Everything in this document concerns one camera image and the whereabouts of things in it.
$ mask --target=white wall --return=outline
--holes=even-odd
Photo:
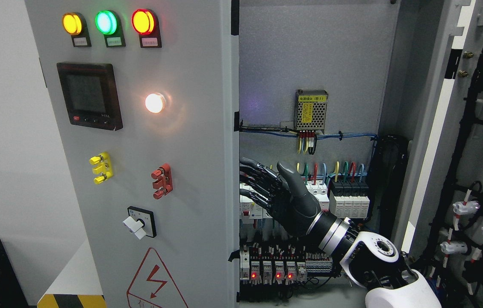
[[[86,238],[23,0],[0,0],[0,238],[30,305]]]

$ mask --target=white indicator light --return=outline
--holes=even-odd
[[[160,93],[152,93],[146,96],[144,105],[151,113],[159,113],[164,109],[165,98]]]

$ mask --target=lightning bolt symbol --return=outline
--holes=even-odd
[[[154,269],[152,269],[152,272],[150,272],[150,275],[148,275],[148,278],[146,279],[146,281],[150,281],[150,282],[159,282],[161,283],[161,285],[158,287],[158,289],[152,293],[150,293],[150,298],[155,298],[157,295],[156,293],[158,293],[158,291],[160,291],[160,289],[167,283],[167,281],[164,281],[164,280],[156,280],[156,279],[152,279],[152,276],[160,269],[160,267],[158,265],[154,265]]]

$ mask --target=indicator label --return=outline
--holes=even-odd
[[[107,37],[106,43],[109,46],[121,46],[122,45],[122,39],[120,37]]]
[[[312,122],[312,113],[314,113],[314,104],[313,103],[302,103],[302,123],[311,123]]]
[[[143,47],[157,47],[158,39],[156,37],[142,37],[141,45]]]
[[[327,95],[299,95],[298,96],[299,103],[304,102],[326,102]]]
[[[88,41],[86,40],[85,37],[75,37],[75,38],[72,39],[72,41],[74,42],[75,46],[87,46],[88,45]]]

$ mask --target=green indicator light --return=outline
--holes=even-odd
[[[97,13],[95,16],[95,25],[97,30],[105,35],[111,35],[116,32],[118,21],[113,12],[104,10]]]

